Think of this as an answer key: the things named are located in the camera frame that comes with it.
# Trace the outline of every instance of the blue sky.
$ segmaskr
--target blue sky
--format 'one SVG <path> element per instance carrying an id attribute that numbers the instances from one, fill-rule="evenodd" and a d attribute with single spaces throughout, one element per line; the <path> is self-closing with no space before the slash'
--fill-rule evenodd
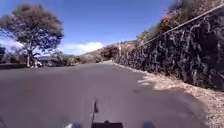
<path id="1" fill-rule="evenodd" d="M 136 39 L 159 22 L 174 0 L 4 0 L 0 16 L 22 3 L 41 4 L 62 22 L 65 37 L 59 49 L 82 54 L 118 40 Z M 16 45 L 13 41 L 5 45 Z"/>

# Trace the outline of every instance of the cloud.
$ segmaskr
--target cloud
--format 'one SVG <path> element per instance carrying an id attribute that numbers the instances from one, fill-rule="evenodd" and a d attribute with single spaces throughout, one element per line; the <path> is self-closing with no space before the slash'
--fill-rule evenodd
<path id="1" fill-rule="evenodd" d="M 21 48 L 21 47 L 23 47 L 23 44 L 13 41 L 13 40 L 0 40 L 0 44 L 6 48 L 11 48 L 11 47 Z"/>
<path id="2" fill-rule="evenodd" d="M 101 42 L 88 42 L 85 44 L 62 44 L 58 47 L 59 50 L 67 54 L 84 54 L 86 52 L 92 52 L 104 47 Z"/>

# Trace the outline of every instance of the stone wall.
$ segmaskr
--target stone wall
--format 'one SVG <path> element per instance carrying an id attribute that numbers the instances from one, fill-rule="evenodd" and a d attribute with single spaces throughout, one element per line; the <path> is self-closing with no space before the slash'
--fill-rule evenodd
<path id="1" fill-rule="evenodd" d="M 224 91 L 224 7 L 117 57 L 115 62 Z"/>

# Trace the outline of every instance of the road curve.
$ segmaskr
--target road curve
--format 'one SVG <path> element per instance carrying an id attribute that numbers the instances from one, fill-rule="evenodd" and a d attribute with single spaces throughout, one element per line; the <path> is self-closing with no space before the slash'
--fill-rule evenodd
<path id="1" fill-rule="evenodd" d="M 201 102 L 138 85 L 143 74 L 104 64 L 0 71 L 0 117 L 8 128 L 62 128 L 79 122 L 122 122 L 124 128 L 206 128 Z"/>

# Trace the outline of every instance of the shrub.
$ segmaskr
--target shrub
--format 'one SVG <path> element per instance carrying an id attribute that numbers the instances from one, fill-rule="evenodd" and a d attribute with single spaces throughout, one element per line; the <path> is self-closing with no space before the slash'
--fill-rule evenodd
<path id="1" fill-rule="evenodd" d="M 117 46 L 107 46 L 103 48 L 100 55 L 104 60 L 110 60 L 115 57 L 119 53 L 119 49 Z"/>

